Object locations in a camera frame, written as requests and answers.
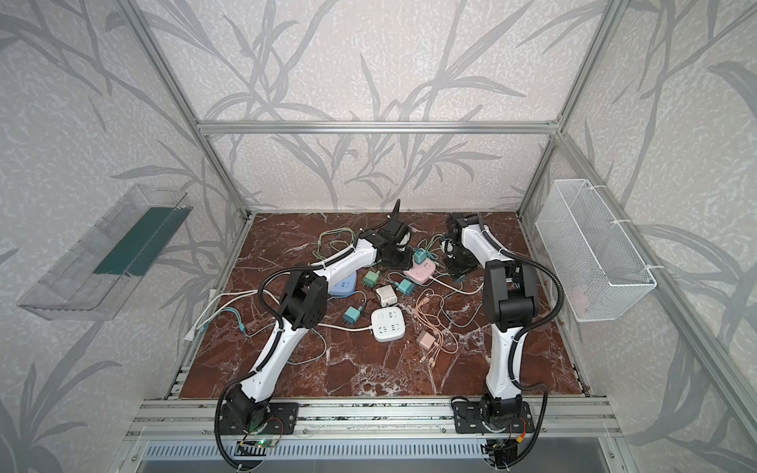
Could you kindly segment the green charger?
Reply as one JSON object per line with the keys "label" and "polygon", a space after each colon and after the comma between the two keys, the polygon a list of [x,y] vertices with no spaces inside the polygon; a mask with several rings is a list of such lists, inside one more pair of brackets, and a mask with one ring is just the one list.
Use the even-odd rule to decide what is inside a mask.
{"label": "green charger", "polygon": [[368,271],[363,278],[363,285],[366,288],[373,289],[380,280],[380,273],[376,271]]}

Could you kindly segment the white charger plug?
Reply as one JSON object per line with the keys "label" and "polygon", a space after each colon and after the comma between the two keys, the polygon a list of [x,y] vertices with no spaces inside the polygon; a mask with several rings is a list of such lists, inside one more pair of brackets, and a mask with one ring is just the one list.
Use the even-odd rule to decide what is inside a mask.
{"label": "white charger plug", "polygon": [[396,305],[398,302],[396,292],[390,285],[376,288],[376,294],[378,296],[378,300],[380,301],[381,307],[391,307],[392,305]]}

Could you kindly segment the teal charger plug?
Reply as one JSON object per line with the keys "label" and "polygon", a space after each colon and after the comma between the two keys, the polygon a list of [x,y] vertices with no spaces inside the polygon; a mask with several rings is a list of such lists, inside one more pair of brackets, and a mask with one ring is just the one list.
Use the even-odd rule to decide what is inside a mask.
{"label": "teal charger plug", "polygon": [[359,321],[362,312],[362,307],[348,307],[343,315],[343,320],[350,326],[354,326]]}

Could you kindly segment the white power strip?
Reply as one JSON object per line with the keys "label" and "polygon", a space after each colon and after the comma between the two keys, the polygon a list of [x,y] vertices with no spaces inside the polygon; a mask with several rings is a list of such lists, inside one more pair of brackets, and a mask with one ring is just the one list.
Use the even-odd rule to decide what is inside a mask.
{"label": "white power strip", "polygon": [[371,314],[372,333],[380,343],[392,342],[405,335],[406,323],[400,307],[382,307]]}

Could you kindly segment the pink charger plug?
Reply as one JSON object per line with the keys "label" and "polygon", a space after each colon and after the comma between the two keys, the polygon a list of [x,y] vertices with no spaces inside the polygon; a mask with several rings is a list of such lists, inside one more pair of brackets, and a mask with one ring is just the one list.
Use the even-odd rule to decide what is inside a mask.
{"label": "pink charger plug", "polygon": [[436,344],[436,337],[427,331],[422,331],[417,338],[417,343],[424,350],[430,351]]}

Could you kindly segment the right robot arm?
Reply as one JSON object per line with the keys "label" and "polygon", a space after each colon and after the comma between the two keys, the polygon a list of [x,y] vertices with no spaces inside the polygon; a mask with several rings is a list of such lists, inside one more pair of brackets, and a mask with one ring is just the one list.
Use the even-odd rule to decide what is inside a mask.
{"label": "right robot arm", "polygon": [[447,217],[441,244],[444,263],[455,278],[481,267],[484,270],[482,309],[492,329],[492,347],[486,390],[480,401],[484,428],[502,432],[514,424],[526,426],[522,394],[544,384],[525,385],[520,379],[522,352],[528,333],[562,309],[557,304],[546,319],[540,311],[539,271],[556,276],[540,263],[509,250],[492,234],[479,214],[453,213]]}

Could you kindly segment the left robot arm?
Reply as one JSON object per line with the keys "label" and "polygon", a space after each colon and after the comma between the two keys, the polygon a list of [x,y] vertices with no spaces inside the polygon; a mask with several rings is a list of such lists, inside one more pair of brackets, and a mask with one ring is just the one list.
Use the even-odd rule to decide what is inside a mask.
{"label": "left robot arm", "polygon": [[260,305],[276,320],[264,348],[248,374],[230,380],[217,401],[214,435],[222,436],[221,423],[230,422],[249,433],[267,419],[267,406],[281,372],[300,341],[324,319],[333,286],[375,263],[408,269],[411,231],[394,208],[378,226],[362,230],[354,244],[320,262],[279,270],[258,289]]}

